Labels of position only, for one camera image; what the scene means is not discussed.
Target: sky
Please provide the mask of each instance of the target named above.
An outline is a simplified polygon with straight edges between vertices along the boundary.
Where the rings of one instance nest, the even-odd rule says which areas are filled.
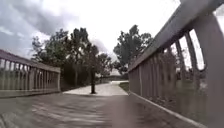
[[[90,41],[115,60],[113,48],[121,31],[137,24],[140,33],[154,37],[179,4],[178,0],[0,0],[0,48],[29,58],[32,37],[43,41],[60,28],[72,32],[84,27]],[[220,23],[223,10],[216,13]]]

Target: bridge deck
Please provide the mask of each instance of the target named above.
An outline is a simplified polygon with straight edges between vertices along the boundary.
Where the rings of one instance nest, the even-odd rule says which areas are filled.
[[[50,94],[0,99],[0,103],[1,128],[172,127],[127,95]]]

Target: concrete path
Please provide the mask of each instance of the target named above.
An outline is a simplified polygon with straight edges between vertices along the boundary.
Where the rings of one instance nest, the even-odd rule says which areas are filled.
[[[94,94],[96,96],[114,96],[114,95],[128,95],[123,89],[121,89],[118,82],[111,82],[106,84],[99,84],[96,85],[96,92]],[[82,87],[74,90],[70,90],[64,92],[65,94],[78,94],[78,95],[89,95],[91,91],[91,86]]]

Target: tree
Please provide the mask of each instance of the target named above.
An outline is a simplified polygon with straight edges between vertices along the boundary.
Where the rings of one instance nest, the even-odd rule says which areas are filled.
[[[118,43],[113,50],[118,58],[118,61],[113,64],[114,68],[120,74],[125,73],[131,59],[136,59],[142,54],[151,41],[152,37],[149,33],[139,34],[137,25],[131,27],[128,33],[121,31]]]
[[[111,63],[111,58],[106,53],[99,54],[97,56],[97,60],[98,60],[97,72],[100,74],[100,82],[101,82],[102,77],[110,75],[113,66]]]
[[[32,59],[60,67],[61,76],[70,85],[95,84],[97,66],[101,65],[97,58],[99,51],[97,46],[89,42],[85,28],[74,29],[70,36],[61,29],[44,42],[35,37],[32,46],[35,52]],[[101,69],[100,73],[103,74],[106,67],[101,66],[105,69]]]

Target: wooden bridge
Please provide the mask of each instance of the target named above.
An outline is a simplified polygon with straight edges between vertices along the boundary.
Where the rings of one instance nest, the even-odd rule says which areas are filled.
[[[62,94],[59,68],[0,50],[0,127],[223,128],[224,38],[213,14],[223,2],[183,1],[129,65],[129,95]],[[192,32],[201,47],[203,71]],[[191,71],[186,71],[182,38]]]

